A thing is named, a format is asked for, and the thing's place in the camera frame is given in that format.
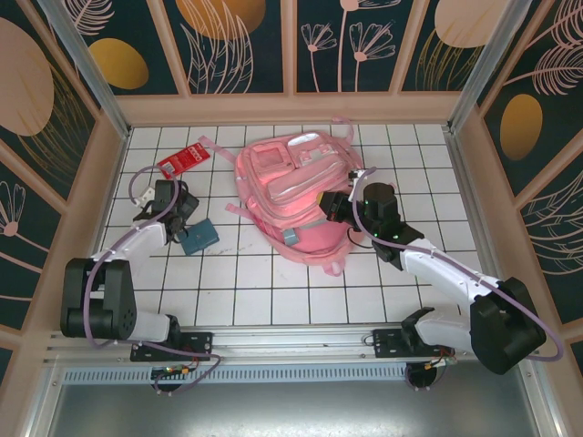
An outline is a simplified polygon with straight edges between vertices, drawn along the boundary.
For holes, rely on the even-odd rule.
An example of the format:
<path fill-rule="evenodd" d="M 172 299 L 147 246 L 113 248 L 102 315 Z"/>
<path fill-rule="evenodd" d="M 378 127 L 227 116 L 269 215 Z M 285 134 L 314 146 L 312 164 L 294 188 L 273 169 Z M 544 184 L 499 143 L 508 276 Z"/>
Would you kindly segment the red card packet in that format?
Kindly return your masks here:
<path fill-rule="evenodd" d="M 160 160 L 158 166 L 163 168 L 164 177 L 171 179 L 171 175 L 177 178 L 182 173 L 191 170 L 209 158 L 210 153 L 200 143 L 195 143 Z"/>

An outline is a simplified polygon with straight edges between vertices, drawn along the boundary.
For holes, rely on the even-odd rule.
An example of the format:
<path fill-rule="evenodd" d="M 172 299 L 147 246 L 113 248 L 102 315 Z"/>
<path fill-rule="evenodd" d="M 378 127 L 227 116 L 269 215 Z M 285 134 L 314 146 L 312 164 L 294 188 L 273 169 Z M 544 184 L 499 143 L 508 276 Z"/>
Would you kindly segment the pink backpack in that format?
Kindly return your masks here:
<path fill-rule="evenodd" d="M 362 169 L 363 161 L 352 146 L 351 121 L 336 117 L 333 123 L 346 125 L 346 134 L 308 131 L 273 137 L 248 144 L 239 154 L 207 137 L 199 142 L 233 166 L 240 204 L 229 204 L 230 213 L 251 221 L 285 259 L 339 277 L 353 243 L 347 224 L 327 220 L 320 195 L 350 193 L 349 173 Z"/>

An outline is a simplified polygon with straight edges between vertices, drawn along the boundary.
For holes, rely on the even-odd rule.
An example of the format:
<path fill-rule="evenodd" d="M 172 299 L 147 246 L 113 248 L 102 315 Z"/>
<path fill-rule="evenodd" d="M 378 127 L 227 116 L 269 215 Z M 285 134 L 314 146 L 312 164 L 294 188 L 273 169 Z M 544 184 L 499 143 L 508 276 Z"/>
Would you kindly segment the grey metal sheet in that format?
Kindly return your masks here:
<path fill-rule="evenodd" d="M 521 391 L 441 383 L 66 386 L 49 437 L 542 437 Z"/>

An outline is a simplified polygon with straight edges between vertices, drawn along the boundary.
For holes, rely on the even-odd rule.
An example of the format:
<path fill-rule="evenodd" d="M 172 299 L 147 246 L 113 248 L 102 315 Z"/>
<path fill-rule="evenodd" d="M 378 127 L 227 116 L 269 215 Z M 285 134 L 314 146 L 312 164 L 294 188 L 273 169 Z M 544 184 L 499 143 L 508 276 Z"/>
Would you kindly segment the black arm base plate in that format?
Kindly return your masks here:
<path fill-rule="evenodd" d="M 132 362 L 184 362 L 192 361 L 191 353 L 201 354 L 200 361 L 209 361 L 212 353 L 211 332 L 183 332 L 176 340 L 161 343 L 161 346 L 187 352 L 188 355 L 180 355 L 175 352 L 162 351 L 145 344 L 133 344 L 129 359 Z"/>
<path fill-rule="evenodd" d="M 376 359 L 408 358 L 413 356 L 400 329 L 373 330 L 373 351 Z"/>

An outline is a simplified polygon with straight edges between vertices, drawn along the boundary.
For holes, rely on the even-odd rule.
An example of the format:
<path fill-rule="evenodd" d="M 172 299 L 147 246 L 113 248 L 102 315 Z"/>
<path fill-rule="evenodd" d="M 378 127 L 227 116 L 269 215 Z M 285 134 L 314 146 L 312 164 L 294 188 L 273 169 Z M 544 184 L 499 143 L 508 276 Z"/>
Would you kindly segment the teal leather wallet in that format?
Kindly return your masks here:
<path fill-rule="evenodd" d="M 209 218 L 205 218 L 178 234 L 178 242 L 187 256 L 203 251 L 219 241 L 219 234 Z"/>

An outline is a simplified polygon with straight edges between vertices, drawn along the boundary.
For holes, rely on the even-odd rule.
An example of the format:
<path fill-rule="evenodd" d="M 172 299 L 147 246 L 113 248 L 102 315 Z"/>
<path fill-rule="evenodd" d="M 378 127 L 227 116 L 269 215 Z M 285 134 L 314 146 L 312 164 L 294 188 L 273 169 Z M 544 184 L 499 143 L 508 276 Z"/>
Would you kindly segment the aluminium side rail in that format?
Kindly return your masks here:
<path fill-rule="evenodd" d="M 525 227 L 486 134 L 469 128 L 461 135 L 447 135 L 445 139 L 482 271 L 500 279 L 516 277 L 523 281 L 537 315 L 545 322 L 552 321 L 534 252 L 527 245 Z"/>

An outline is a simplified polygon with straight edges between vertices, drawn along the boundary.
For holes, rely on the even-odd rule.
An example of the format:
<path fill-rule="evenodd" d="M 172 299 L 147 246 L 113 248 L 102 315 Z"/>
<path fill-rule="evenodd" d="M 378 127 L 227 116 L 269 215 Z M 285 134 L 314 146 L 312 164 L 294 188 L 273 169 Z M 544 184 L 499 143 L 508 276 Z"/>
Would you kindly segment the aluminium corner post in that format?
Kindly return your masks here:
<path fill-rule="evenodd" d="M 87 81 L 91 91 L 99 101 L 102 109 L 107 114 L 113 127 L 123 140 L 128 139 L 130 124 L 122 113 L 122 110 L 110 89 L 107 81 L 101 74 L 87 45 L 60 0 L 37 0 L 50 24 L 56 30 L 67 52 L 76 62 L 81 75 Z"/>
<path fill-rule="evenodd" d="M 497 64 L 506 52 L 507 47 L 515 33 L 514 31 L 515 7 L 507 4 L 503 10 L 493 34 L 490 36 L 484 49 L 472 69 L 469 78 L 457 100 L 453 112 L 447 120 L 448 134 L 454 135 L 463 126 L 467 117 L 488 79 L 494 74 Z"/>

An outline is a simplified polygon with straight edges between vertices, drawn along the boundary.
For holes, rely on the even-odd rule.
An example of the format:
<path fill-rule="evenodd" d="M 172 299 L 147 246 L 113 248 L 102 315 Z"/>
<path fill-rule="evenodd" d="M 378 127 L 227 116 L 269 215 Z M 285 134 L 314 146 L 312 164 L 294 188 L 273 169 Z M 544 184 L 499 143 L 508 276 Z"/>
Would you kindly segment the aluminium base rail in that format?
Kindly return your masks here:
<path fill-rule="evenodd" d="M 225 365 L 356 363 L 374 361 L 367 336 L 391 324 L 340 324 L 297 326 L 189 327 L 188 333 L 212 334 L 212 352 Z M 50 336 L 43 363 L 59 366 L 131 365 L 131 347 L 111 344 L 92 348 L 85 339 L 67 338 L 56 332 Z"/>

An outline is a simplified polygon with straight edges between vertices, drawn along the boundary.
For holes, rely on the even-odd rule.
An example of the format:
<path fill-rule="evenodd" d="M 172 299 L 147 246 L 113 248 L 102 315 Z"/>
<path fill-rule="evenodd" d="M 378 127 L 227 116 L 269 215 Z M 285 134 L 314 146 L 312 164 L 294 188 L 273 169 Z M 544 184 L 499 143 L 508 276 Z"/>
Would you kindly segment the dark floral wall panel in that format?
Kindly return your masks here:
<path fill-rule="evenodd" d="M 583 318 L 583 152 L 521 209 L 557 315 Z"/>
<path fill-rule="evenodd" d="M 178 93 L 147 0 L 62 0 L 116 96 Z"/>
<path fill-rule="evenodd" d="M 0 0 L 0 176 L 71 196 L 97 108 L 32 0 Z"/>
<path fill-rule="evenodd" d="M 429 0 L 402 90 L 462 90 L 506 4 L 507 0 Z"/>
<path fill-rule="evenodd" d="M 404 0 L 297 0 L 296 91 L 387 90 L 409 12 Z"/>
<path fill-rule="evenodd" d="M 192 95 L 281 94 L 281 0 L 162 0 Z"/>
<path fill-rule="evenodd" d="M 512 192 L 583 129 L 583 0 L 553 0 L 485 114 Z"/>
<path fill-rule="evenodd" d="M 0 328 L 22 332 L 48 270 L 66 205 L 0 139 Z"/>

